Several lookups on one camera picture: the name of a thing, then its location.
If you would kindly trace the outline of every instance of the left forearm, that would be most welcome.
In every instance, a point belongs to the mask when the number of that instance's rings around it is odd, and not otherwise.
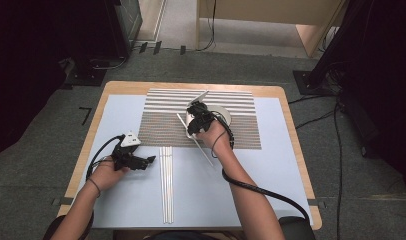
[[[78,239],[90,221],[98,195],[99,190],[87,181],[51,239]]]

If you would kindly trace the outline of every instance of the person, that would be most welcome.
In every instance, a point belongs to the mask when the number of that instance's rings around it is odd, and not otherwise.
[[[232,151],[229,136],[218,121],[213,121],[207,132],[198,133],[196,137],[203,140],[207,147],[212,148],[229,177],[256,186],[256,183],[247,174]],[[102,191],[115,185],[128,170],[128,168],[122,168],[114,171],[113,162],[102,162],[78,192],[71,209],[51,239],[79,239],[92,217],[93,206],[97,197]],[[230,184],[230,188],[247,239],[284,239],[275,212],[265,195],[232,184]]]

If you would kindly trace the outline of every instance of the person's left hand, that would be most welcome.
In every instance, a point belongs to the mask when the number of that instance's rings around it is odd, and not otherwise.
[[[100,191],[107,190],[115,185],[130,169],[127,167],[115,171],[115,163],[111,156],[106,157],[105,162],[101,162],[90,178],[97,184]]]

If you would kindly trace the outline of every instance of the wooden table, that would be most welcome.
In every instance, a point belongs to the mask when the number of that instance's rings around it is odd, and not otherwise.
[[[161,82],[120,82],[113,81],[106,84],[100,102],[94,114],[90,129],[79,155],[76,167],[73,171],[72,178],[65,193],[65,198],[74,198],[81,177],[86,169],[86,163],[90,155],[90,150],[96,135],[100,120],[103,115],[103,110],[106,105],[107,99],[110,94],[126,94],[126,95],[146,95],[150,88],[163,88],[163,89],[207,89],[207,90],[220,90],[220,91],[250,91],[254,97],[269,97],[278,98],[284,112],[284,118],[287,124],[287,129],[290,134],[291,143],[293,146],[294,154],[299,167],[299,172],[304,185],[306,197],[309,202],[316,202],[315,194],[312,189],[309,174],[306,169],[306,164],[303,158],[302,150],[300,148],[299,139],[291,117],[290,109],[287,103],[285,92],[281,87],[276,86],[248,86],[248,85],[214,85],[214,84],[186,84],[186,83],[161,83]],[[68,212],[70,205],[62,205],[58,215],[64,215]],[[317,205],[311,205],[310,211],[313,219],[314,230],[320,229],[322,220]]]
[[[213,17],[215,0],[198,0],[196,46],[199,48],[200,18]],[[346,0],[219,0],[216,19],[296,24],[309,57],[312,57],[332,26],[338,26]]]

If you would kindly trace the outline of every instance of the gray floor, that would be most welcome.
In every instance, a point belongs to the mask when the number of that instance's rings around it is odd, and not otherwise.
[[[316,60],[223,53],[147,51],[108,71],[105,82],[165,81],[275,85],[289,100],[300,97],[292,70],[311,70]],[[40,239],[58,211],[90,126],[79,107],[98,104],[103,87],[57,90],[19,142],[0,154],[0,239]],[[295,125],[333,109],[333,98],[291,105]],[[400,174],[382,160],[364,159],[352,123],[338,113],[343,141],[342,239],[406,239],[406,188]],[[321,206],[318,239],[336,239],[339,148],[333,118],[298,130],[300,144]],[[92,239],[110,239],[94,230]]]

